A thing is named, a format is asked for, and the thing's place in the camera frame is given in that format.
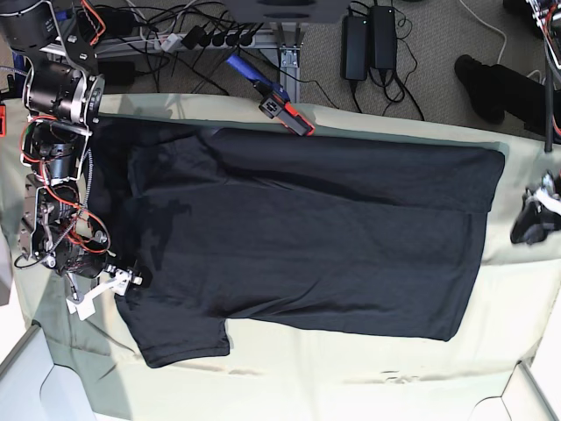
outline metal frame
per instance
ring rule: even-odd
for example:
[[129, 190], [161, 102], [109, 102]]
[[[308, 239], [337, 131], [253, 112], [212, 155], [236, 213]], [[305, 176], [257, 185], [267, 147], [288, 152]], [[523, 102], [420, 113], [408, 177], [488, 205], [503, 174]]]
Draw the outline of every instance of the metal frame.
[[[308, 28], [308, 24], [297, 23], [274, 23], [270, 24], [271, 29], [260, 29], [253, 36], [252, 43], [245, 46], [248, 49], [260, 50], [275, 66], [280, 69], [280, 84], [284, 87], [289, 94], [293, 103], [300, 102], [300, 50], [302, 48], [302, 40]], [[237, 33], [237, 31], [230, 31], [228, 34]], [[177, 33], [176, 35], [184, 37], [187, 35], [185, 32]], [[123, 39], [125, 43], [133, 43], [133, 45], [145, 51], [146, 42], [139, 36], [127, 37]], [[109, 59], [114, 57], [124, 57], [129, 55], [140, 54], [138, 51], [133, 50], [128, 44], [125, 44], [121, 39], [107, 39], [101, 41], [96, 47], [97, 59]], [[225, 43], [221, 46], [213, 46], [212, 44], [207, 47], [209, 50], [227, 50], [233, 48]], [[175, 53], [197, 51], [202, 47], [196, 46], [194, 50], [188, 50], [184, 45], [174, 51]], [[51, 44], [46, 46], [41, 51], [52, 54], [54, 56], [64, 57], [64, 48], [60, 44]], [[148, 42], [146, 51], [150, 54], [157, 54], [161, 49], [156, 46], [154, 42]]]

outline floor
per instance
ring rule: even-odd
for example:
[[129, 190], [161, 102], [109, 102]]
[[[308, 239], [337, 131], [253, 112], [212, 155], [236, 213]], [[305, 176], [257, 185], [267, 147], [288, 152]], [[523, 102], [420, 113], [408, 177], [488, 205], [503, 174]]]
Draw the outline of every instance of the floor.
[[[380, 0], [380, 4], [389, 4], [390, 0]], [[501, 0], [465, 0], [481, 18], [494, 25], [508, 36], [507, 48], [502, 64], [523, 74], [532, 70], [543, 70], [543, 49], [539, 39], [521, 25], [519, 18], [507, 14], [502, 8]], [[124, 5], [124, 0], [104, 0], [113, 6]], [[138, 6], [170, 7], [182, 4], [181, 0], [138, 0]], [[447, 125], [461, 125], [484, 130], [503, 132], [530, 137], [523, 129], [522, 123], [507, 116], [502, 125], [489, 125], [478, 118], [472, 111], [467, 94], [453, 72], [454, 61], [461, 54], [470, 54], [486, 64], [494, 64], [502, 45], [502, 38], [477, 22], [459, 3], [458, 0], [422, 0], [409, 3], [395, 0], [395, 7], [405, 13], [413, 23], [413, 31], [407, 38], [411, 51], [418, 60], [418, 69], [408, 79], [408, 88], [420, 104], [428, 121]], [[201, 6], [211, 14], [220, 14], [220, 5]], [[184, 29], [190, 29], [187, 22]], [[398, 32], [403, 34], [407, 28]], [[341, 109], [355, 111], [349, 87], [339, 77], [340, 62], [340, 22], [332, 25], [311, 25], [304, 39], [302, 49], [303, 80], [317, 80], [331, 100]], [[411, 55], [404, 43], [399, 43], [398, 73], [401, 77], [414, 66]], [[192, 62], [193, 54], [182, 57]], [[233, 96], [246, 96], [258, 99], [259, 95], [243, 78], [226, 65], [217, 64], [220, 54], [205, 53], [197, 64], [197, 69], [212, 74], [212, 79], [227, 88]], [[0, 46], [0, 64], [11, 60], [4, 45]], [[138, 57], [137, 69], [145, 70], [144, 59]], [[274, 78], [275, 72], [256, 61], [255, 64]], [[180, 63], [172, 73], [172, 66], [163, 70], [160, 77], [162, 92], [191, 92], [200, 83], [200, 79], [185, 69]], [[154, 92], [155, 85], [151, 76], [139, 77], [128, 88], [109, 88], [109, 93]], [[216, 88], [206, 84], [200, 89], [202, 93], [218, 93]], [[381, 88], [371, 82], [362, 82], [358, 89], [358, 100], [366, 113], [380, 115], [386, 108], [387, 100]], [[330, 106], [320, 89], [314, 83], [302, 85], [302, 101]], [[417, 112], [406, 99], [403, 103], [392, 106], [387, 115], [397, 118], [418, 118]]]

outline black power adapter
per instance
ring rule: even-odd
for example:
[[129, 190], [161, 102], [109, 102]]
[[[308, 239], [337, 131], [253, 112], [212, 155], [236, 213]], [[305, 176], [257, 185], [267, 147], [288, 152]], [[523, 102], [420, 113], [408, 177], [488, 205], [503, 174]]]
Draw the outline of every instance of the black power adapter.
[[366, 17], [343, 18], [341, 77], [348, 81], [365, 81], [368, 69], [368, 21]]
[[378, 70], [395, 70], [397, 66], [397, 33], [395, 9], [373, 6], [368, 13], [370, 27], [370, 67]]

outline person's foot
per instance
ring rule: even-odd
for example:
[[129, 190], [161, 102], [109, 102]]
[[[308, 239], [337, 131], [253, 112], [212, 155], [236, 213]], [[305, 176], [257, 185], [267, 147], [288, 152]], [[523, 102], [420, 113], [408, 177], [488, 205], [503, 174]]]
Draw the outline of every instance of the person's foot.
[[505, 119], [505, 111], [499, 101], [496, 84], [490, 75], [489, 66], [484, 66], [469, 55], [456, 60], [454, 70], [472, 102], [475, 113], [492, 125]]
[[542, 30], [537, 27], [534, 20], [532, 6], [526, 0], [502, 0], [502, 7], [511, 15], [518, 16], [529, 31], [532, 32], [532, 35], [538, 39], [543, 38]]

